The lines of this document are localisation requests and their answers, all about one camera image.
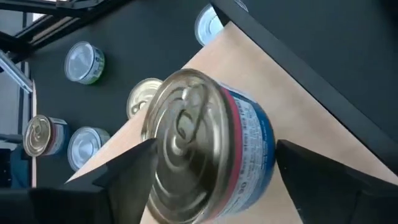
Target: blue can label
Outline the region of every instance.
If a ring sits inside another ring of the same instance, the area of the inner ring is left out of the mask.
[[[65,149],[65,144],[68,139],[68,125],[62,119],[49,118],[49,120],[53,124],[53,140],[49,144],[46,155],[54,155]]]
[[[265,192],[275,164],[275,138],[265,112],[247,95],[230,87],[226,89],[238,108],[242,130],[242,158],[241,164],[235,164],[240,165],[238,181],[219,217],[241,212],[254,204]]]

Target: can label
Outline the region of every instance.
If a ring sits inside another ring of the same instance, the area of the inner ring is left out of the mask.
[[[105,67],[105,56],[104,53],[102,53],[102,51],[100,51],[99,49],[97,49],[96,47],[92,46],[93,51],[94,51],[94,60],[93,60],[93,65],[90,69],[90,71],[88,72],[87,76],[85,78],[83,78],[82,80],[80,80],[80,83],[82,84],[92,84],[95,81],[97,81],[103,70]]]
[[[233,191],[218,217],[238,213],[249,208],[264,193],[273,173],[275,164],[275,139],[270,121],[260,105],[246,95],[223,85],[231,105],[235,130],[241,138],[235,139],[234,167],[230,184]]]
[[[101,128],[93,128],[93,129],[97,132],[99,138],[101,139],[101,147],[102,147],[103,145],[105,145],[105,143],[106,143],[109,139],[111,139],[111,136],[110,136],[105,130],[103,130],[103,129],[101,129]]]
[[[46,152],[46,155],[54,155],[60,152],[65,147],[65,142],[67,140],[67,123],[62,119],[57,118],[49,118],[52,126],[53,136],[49,149]]]

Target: metal can lid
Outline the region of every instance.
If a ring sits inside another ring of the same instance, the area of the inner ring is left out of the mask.
[[[236,3],[241,6],[246,12],[247,7],[242,1],[237,0]],[[220,19],[218,18],[216,11],[211,4],[205,6],[199,13],[195,22],[195,36],[198,42],[205,46],[211,42],[216,35],[224,28]]]
[[[101,137],[94,128],[79,128],[70,138],[68,145],[68,160],[72,169],[80,169],[102,145]]]
[[[152,99],[143,138],[158,140],[159,163],[149,197],[155,217],[185,223],[203,216],[225,187],[228,117],[219,86],[196,70],[166,79]]]
[[[24,135],[25,152],[30,156],[43,154],[50,142],[51,132],[51,123],[47,117],[37,115],[32,118]]]
[[[157,78],[146,78],[131,90],[127,100],[127,117],[129,119],[154,97],[162,82]]]
[[[94,48],[88,42],[75,44],[65,59],[65,73],[71,81],[79,81],[90,72],[94,62]]]

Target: wooden board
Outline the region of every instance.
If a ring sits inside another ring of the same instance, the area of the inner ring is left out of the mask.
[[[277,139],[296,144],[380,179],[398,184],[398,177],[315,101],[289,74],[234,24],[201,49],[185,66],[249,93],[270,118]],[[121,130],[71,179],[100,166],[139,143],[145,111]],[[220,223],[301,223],[278,168],[260,201]],[[146,210],[141,223],[155,223]]]

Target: tuna can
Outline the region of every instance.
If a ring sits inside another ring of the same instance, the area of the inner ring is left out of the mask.
[[[146,78],[139,82],[130,92],[127,99],[127,117],[131,119],[152,97],[162,84],[157,78]]]
[[[110,138],[111,136],[100,128],[79,128],[69,141],[70,167],[78,171]]]
[[[79,42],[65,59],[65,73],[73,82],[89,85],[100,78],[105,66],[105,56],[88,42]]]
[[[266,190],[275,139],[260,105],[185,69],[152,99],[142,138],[158,140],[148,208],[159,223],[200,223],[238,213]]]
[[[61,152],[69,140],[68,124],[57,118],[37,115],[24,135],[24,149],[30,156],[49,156]]]
[[[248,12],[248,8],[243,4],[242,1],[235,0],[235,2],[246,12]],[[202,9],[197,17],[195,22],[195,36],[197,41],[202,46],[205,46],[211,42],[223,28],[224,26],[218,18],[213,6],[208,4]]]

